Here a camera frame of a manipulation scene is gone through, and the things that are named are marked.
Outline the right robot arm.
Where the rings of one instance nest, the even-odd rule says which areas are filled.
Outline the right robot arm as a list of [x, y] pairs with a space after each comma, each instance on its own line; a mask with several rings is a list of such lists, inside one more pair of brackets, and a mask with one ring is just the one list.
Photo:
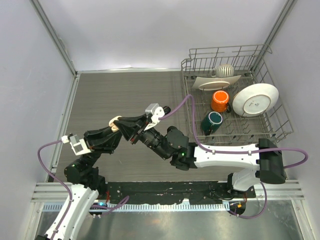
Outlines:
[[190, 142], [175, 126], [170, 126], [166, 135], [160, 134], [146, 115], [117, 116], [109, 126], [131, 144], [142, 142], [182, 171], [216, 166], [241, 168], [227, 176], [225, 190], [233, 198], [258, 183], [281, 185], [286, 181], [282, 151], [266, 138], [260, 138], [258, 144], [240, 146], [201, 145]]

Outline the white square plate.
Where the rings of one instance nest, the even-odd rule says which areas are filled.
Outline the white square plate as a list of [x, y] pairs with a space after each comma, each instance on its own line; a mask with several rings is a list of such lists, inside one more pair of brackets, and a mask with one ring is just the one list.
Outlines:
[[231, 76], [231, 77], [197, 77], [192, 89], [201, 91], [215, 91], [228, 88], [229, 86], [235, 84], [241, 75]]

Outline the striped ceramic mug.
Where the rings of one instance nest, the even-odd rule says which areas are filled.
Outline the striped ceramic mug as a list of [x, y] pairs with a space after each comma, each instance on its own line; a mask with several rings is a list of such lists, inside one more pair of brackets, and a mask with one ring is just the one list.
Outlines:
[[221, 64], [218, 67], [214, 68], [210, 74], [212, 77], [229, 78], [229, 77], [233, 77], [234, 73], [235, 73], [235, 69], [232, 65]]

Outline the white round plate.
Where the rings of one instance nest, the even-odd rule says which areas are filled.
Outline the white round plate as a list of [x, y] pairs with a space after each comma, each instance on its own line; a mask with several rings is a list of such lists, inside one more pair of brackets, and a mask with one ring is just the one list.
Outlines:
[[279, 99], [278, 89], [268, 83], [256, 83], [238, 92], [232, 101], [233, 111], [244, 118], [252, 118], [269, 111]]

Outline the teal mug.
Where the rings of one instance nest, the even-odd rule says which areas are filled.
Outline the teal mug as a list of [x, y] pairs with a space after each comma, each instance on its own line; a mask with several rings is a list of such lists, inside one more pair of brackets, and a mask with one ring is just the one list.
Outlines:
[[216, 111], [209, 112], [201, 122], [201, 129], [205, 136], [215, 133], [223, 123], [223, 117]]

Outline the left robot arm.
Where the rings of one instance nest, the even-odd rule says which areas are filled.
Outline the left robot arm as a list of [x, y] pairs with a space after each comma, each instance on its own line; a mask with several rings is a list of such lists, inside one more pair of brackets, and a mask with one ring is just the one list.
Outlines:
[[77, 159], [64, 170], [71, 185], [57, 180], [67, 190], [67, 199], [53, 224], [44, 235], [37, 235], [37, 240], [77, 238], [94, 200], [102, 199], [107, 192], [106, 179], [99, 175], [99, 169], [94, 164], [102, 154], [113, 154], [121, 138], [122, 133], [112, 124], [98, 130], [88, 130], [83, 138], [71, 133], [54, 141], [54, 144], [70, 144]]

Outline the orange mug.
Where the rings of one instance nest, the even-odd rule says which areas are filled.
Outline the orange mug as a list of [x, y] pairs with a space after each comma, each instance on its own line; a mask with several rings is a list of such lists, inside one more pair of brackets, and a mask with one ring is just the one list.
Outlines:
[[211, 109], [218, 113], [226, 112], [228, 109], [230, 96], [224, 90], [215, 91], [211, 99]]

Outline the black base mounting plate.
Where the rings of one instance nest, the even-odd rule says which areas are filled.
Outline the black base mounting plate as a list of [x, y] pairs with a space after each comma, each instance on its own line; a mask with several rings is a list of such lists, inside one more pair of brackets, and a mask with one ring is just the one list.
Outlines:
[[256, 193], [253, 186], [242, 192], [230, 190], [226, 182], [219, 181], [109, 182], [98, 199], [118, 204], [126, 196], [132, 205], [179, 205], [184, 199], [191, 205], [204, 205], [253, 199]]

